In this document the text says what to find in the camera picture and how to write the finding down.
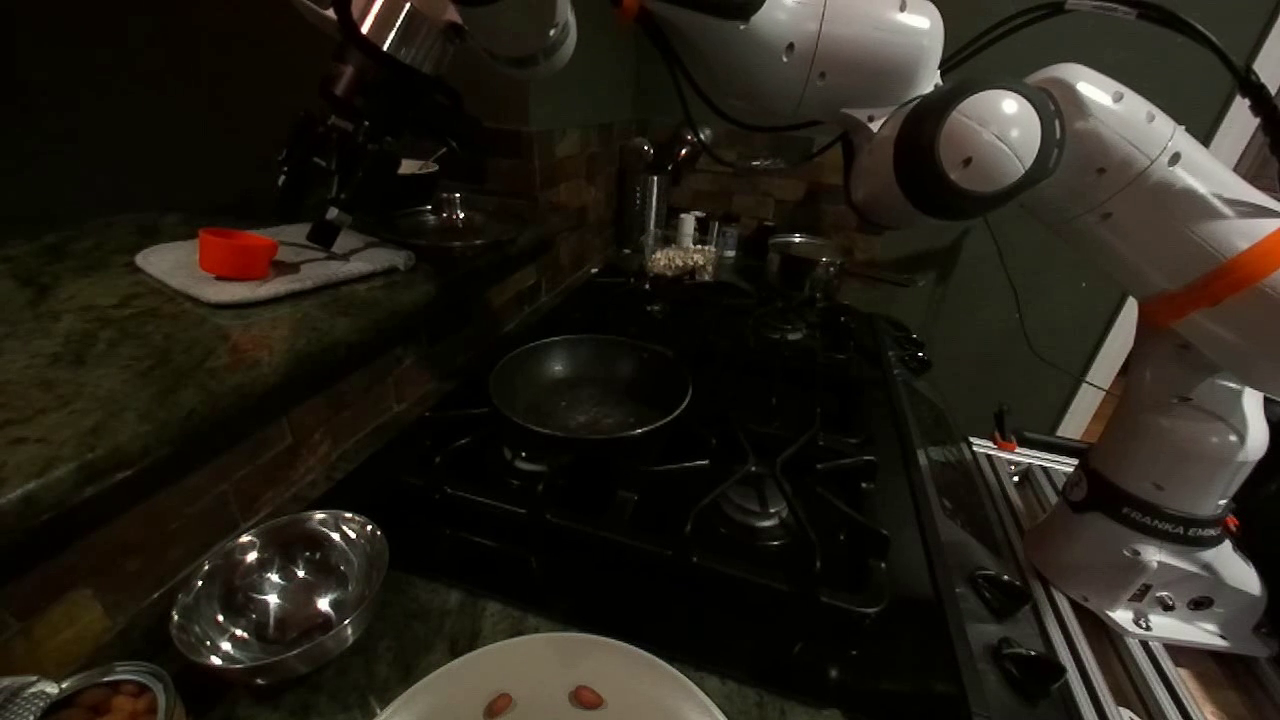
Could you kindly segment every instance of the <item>red food item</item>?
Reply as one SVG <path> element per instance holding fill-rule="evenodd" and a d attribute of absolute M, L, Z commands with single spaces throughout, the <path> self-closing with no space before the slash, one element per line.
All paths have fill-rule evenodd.
<path fill-rule="evenodd" d="M 498 720 L 498 717 L 508 717 L 515 708 L 515 694 L 513 691 L 496 691 L 496 694 L 489 694 L 489 704 L 482 704 L 482 720 Z"/>
<path fill-rule="evenodd" d="M 597 708 L 603 708 L 603 694 L 590 683 L 570 683 L 566 704 L 597 711 Z"/>
<path fill-rule="evenodd" d="M 261 232 L 239 229 L 201 229 L 197 232 L 201 266 L 214 280 L 265 280 L 278 245 Z"/>

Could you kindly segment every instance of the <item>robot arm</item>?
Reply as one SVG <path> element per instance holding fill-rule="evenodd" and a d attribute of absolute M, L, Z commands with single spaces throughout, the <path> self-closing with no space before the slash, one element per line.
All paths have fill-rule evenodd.
<path fill-rule="evenodd" d="M 466 43 L 498 70 L 570 59 L 570 0 L 455 0 Z M 752 120 L 876 120 L 941 84 L 942 18 L 926 0 L 632 0 L 715 100 Z"/>
<path fill-rule="evenodd" d="M 852 174 L 879 229 L 1010 199 L 1143 302 L 1117 418 L 1028 531 L 1028 560 L 1124 631 L 1272 651 L 1224 513 L 1267 449 L 1260 390 L 1280 390 L 1280 204 L 1078 62 L 912 100 Z"/>

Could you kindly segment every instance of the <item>cutting board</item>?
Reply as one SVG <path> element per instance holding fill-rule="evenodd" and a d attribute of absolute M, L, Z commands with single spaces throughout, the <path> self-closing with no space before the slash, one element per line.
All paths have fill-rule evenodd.
<path fill-rule="evenodd" d="M 130 262 L 156 276 L 163 289 L 201 302 L 266 302 L 303 295 L 333 283 L 350 283 L 378 270 L 412 266 L 409 246 L 374 245 L 362 232 L 345 229 L 333 251 L 307 245 L 307 223 L 256 229 L 278 245 L 276 270 L 265 280 L 214 280 L 201 266 L 197 237 L 163 239 L 130 257 Z"/>

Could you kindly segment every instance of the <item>frying pan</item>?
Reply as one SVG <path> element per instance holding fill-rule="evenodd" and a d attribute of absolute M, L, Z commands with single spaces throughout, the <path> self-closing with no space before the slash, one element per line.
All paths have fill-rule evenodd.
<path fill-rule="evenodd" d="M 658 345 L 543 337 L 493 364 L 489 401 L 539 434 L 626 439 L 672 423 L 687 409 L 692 382 Z"/>

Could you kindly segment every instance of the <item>stainless steel bowl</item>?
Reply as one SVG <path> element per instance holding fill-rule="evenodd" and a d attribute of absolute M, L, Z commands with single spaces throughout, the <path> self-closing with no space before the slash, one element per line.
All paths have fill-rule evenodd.
<path fill-rule="evenodd" d="M 201 669 L 276 683 L 350 648 L 382 576 L 387 541 L 362 517 L 278 517 L 201 560 L 175 592 L 166 631 Z"/>

